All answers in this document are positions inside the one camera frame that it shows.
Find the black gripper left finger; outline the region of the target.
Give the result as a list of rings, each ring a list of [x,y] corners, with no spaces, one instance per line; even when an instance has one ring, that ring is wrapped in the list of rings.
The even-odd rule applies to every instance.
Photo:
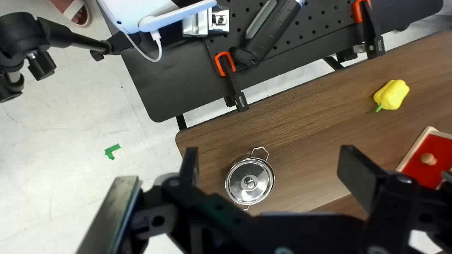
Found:
[[[198,181],[198,149],[188,147],[181,166],[181,183],[186,187],[195,185]]]

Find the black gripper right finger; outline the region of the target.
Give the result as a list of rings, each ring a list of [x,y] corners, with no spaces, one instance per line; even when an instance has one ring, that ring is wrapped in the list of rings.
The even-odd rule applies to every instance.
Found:
[[[338,178],[366,212],[374,212],[384,202],[388,174],[357,147],[340,147]]]

